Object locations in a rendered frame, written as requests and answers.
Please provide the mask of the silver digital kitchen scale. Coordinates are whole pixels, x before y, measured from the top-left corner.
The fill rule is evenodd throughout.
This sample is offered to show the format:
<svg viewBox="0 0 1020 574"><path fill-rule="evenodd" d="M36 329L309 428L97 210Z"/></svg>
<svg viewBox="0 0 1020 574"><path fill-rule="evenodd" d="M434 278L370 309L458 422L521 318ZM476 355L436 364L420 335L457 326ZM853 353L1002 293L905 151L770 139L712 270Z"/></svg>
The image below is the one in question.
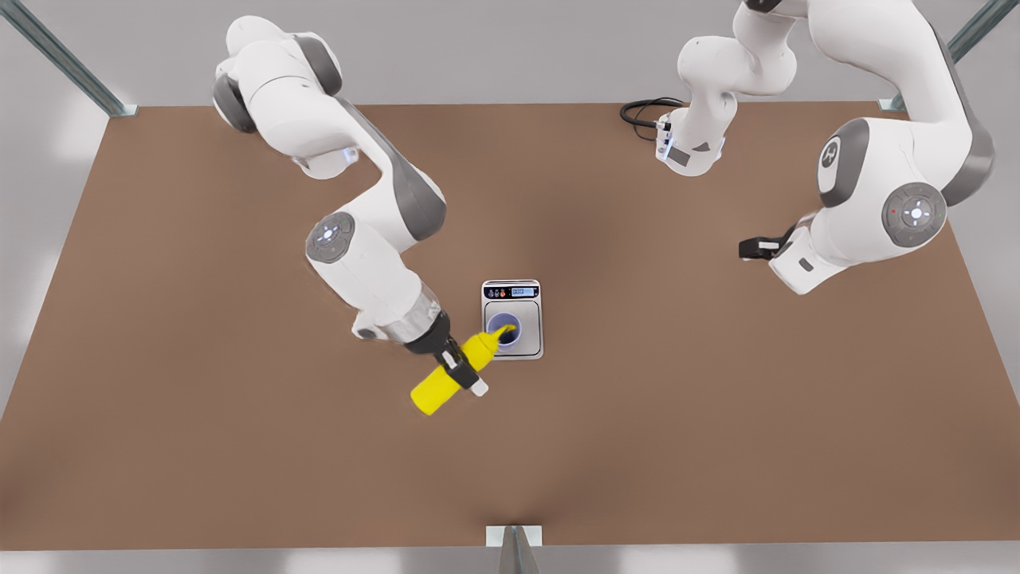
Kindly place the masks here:
<svg viewBox="0 0 1020 574"><path fill-rule="evenodd" d="M482 330L496 313L514 313L520 318L520 342L510 352L496 352L495 360L538 360L543 356L542 290L536 279L491 280L481 285Z"/></svg>

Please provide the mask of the yellow sauce bottle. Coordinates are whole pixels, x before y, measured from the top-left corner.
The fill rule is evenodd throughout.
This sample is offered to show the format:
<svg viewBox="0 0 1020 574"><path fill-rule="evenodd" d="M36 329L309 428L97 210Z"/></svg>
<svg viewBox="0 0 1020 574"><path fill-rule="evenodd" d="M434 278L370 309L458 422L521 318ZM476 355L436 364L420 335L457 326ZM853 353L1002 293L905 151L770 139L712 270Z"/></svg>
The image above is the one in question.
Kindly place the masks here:
<svg viewBox="0 0 1020 574"><path fill-rule="evenodd" d="M466 344L469 346L471 362L481 368L488 366L498 352L498 338L487 332L481 332L470 337L466 341ZM415 406L426 415L434 414L439 407L452 399L457 392L464 390L456 388L456 385L452 381L441 380L440 375L434 374L434 371L410 393Z"/></svg>

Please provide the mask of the silver frame post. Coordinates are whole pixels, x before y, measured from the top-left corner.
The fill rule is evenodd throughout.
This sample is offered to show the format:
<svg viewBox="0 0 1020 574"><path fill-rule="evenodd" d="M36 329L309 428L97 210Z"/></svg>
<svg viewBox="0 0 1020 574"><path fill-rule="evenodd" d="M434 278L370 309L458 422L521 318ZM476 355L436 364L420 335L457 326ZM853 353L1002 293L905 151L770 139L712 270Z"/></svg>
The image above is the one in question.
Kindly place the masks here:
<svg viewBox="0 0 1020 574"><path fill-rule="evenodd" d="M540 525L488 525L484 545L500 547L498 574L540 574L532 546L543 545Z"/></svg>
<svg viewBox="0 0 1020 574"><path fill-rule="evenodd" d="M1020 28L1020 0L918 0L917 7L958 63L994 28Z"/></svg>
<svg viewBox="0 0 1020 574"><path fill-rule="evenodd" d="M76 87L98 106L102 112L112 119L133 117L139 106L120 101L98 77L76 58L69 50L44 25L21 0L0 0L0 15L18 30L26 40L33 45L48 61L53 63L63 75L72 81Z"/></svg>

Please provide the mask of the blue-purple cup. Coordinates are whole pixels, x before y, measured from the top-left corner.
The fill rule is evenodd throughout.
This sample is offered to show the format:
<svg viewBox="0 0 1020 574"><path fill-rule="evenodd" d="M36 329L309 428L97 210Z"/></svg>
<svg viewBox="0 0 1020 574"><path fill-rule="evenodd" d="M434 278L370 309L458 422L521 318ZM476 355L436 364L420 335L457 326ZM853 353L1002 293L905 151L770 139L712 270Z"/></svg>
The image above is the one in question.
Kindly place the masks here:
<svg viewBox="0 0 1020 574"><path fill-rule="evenodd" d="M496 336L496 348L499 352L510 352L520 342L522 324L514 313L496 313L489 317L484 331Z"/></svg>

